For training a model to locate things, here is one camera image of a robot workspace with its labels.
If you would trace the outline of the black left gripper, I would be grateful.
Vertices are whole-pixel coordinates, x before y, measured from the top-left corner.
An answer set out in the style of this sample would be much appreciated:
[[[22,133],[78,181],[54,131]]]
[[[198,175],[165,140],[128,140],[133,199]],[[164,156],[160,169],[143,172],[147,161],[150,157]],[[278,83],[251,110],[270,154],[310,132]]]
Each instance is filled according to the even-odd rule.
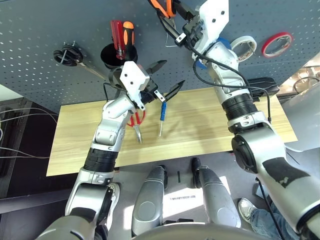
[[[164,64],[167,63],[167,60],[158,60],[152,64],[150,64],[146,72],[151,75],[157,72],[159,69],[163,67]],[[151,79],[147,83],[144,90],[140,91],[140,98],[141,102],[143,104],[151,103],[152,101],[159,99],[161,102],[169,101],[171,98],[173,98],[182,88],[183,84],[185,83],[185,80],[182,80],[178,83],[176,83],[169,92],[164,96],[160,91],[158,90],[158,85]]]

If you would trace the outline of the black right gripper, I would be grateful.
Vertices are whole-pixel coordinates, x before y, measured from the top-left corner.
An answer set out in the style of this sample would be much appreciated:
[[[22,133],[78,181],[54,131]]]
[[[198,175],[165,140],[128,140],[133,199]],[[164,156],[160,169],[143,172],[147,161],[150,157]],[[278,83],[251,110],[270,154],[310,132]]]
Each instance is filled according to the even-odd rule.
[[[176,30],[174,23],[167,17],[160,16],[160,23],[178,47],[195,48],[196,43],[203,37],[202,23],[193,19],[197,15],[196,11],[180,0],[174,1],[174,9],[184,20],[187,20],[182,30]]]

